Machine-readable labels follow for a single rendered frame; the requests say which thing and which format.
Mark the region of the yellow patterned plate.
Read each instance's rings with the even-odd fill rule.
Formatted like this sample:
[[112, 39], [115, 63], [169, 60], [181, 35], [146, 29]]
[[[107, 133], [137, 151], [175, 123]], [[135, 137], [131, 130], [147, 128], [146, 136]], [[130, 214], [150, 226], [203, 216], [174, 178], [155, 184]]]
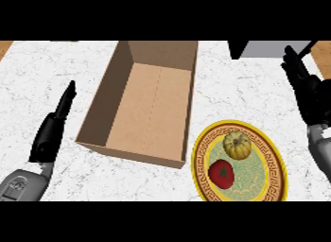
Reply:
[[[251, 141], [251, 154], [243, 160], [232, 159], [223, 148], [232, 131], [240, 131]], [[220, 189], [209, 180], [208, 169], [217, 160], [233, 167], [229, 189]], [[265, 134], [240, 120], [220, 120], [202, 130], [192, 148], [190, 171], [205, 201], [283, 201], [288, 197], [288, 171], [279, 150]]]

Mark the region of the brown cardboard box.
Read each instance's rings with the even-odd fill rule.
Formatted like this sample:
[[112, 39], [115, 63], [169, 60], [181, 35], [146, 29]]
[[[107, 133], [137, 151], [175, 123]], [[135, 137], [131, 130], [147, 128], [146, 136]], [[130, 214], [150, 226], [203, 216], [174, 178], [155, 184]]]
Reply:
[[186, 163], [196, 41], [121, 41], [76, 143], [97, 153], [180, 168]]

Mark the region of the red tomato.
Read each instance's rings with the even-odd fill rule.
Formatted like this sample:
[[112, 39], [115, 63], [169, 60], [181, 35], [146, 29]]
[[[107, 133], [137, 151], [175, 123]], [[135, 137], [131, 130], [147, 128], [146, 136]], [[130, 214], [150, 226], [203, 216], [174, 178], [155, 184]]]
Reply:
[[217, 160], [208, 169], [211, 182], [220, 189], [229, 189], [234, 182], [233, 167], [226, 160]]

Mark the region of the grey and black appliance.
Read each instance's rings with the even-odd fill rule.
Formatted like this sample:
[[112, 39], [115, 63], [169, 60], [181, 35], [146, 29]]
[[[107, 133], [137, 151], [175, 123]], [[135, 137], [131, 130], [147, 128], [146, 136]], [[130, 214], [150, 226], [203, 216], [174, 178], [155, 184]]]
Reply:
[[282, 58], [289, 45], [302, 58], [311, 51], [316, 41], [229, 41], [233, 60], [239, 58]]

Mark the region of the yellow squash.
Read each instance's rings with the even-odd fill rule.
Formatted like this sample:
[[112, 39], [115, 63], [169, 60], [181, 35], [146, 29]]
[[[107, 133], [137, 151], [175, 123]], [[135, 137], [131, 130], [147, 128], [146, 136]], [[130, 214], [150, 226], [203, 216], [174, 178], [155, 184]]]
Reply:
[[240, 131], [232, 131], [224, 136], [223, 148], [232, 159], [246, 159], [251, 154], [251, 141], [248, 136]]

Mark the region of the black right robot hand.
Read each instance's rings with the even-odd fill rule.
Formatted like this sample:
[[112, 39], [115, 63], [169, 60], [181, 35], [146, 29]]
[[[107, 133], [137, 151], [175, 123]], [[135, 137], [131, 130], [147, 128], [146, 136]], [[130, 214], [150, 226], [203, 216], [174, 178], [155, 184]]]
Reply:
[[325, 125], [331, 128], [331, 79], [320, 80], [308, 73], [302, 60], [289, 45], [285, 47], [280, 66], [292, 86], [304, 123], [308, 126]]

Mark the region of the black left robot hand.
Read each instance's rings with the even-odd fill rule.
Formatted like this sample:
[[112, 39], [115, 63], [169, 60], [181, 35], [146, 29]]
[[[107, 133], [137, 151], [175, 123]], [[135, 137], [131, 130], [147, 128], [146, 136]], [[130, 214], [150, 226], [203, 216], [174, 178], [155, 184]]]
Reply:
[[53, 163], [56, 161], [63, 139], [63, 125], [75, 95], [75, 81], [70, 81], [63, 91], [57, 109], [47, 114], [38, 128], [29, 155], [31, 163]]

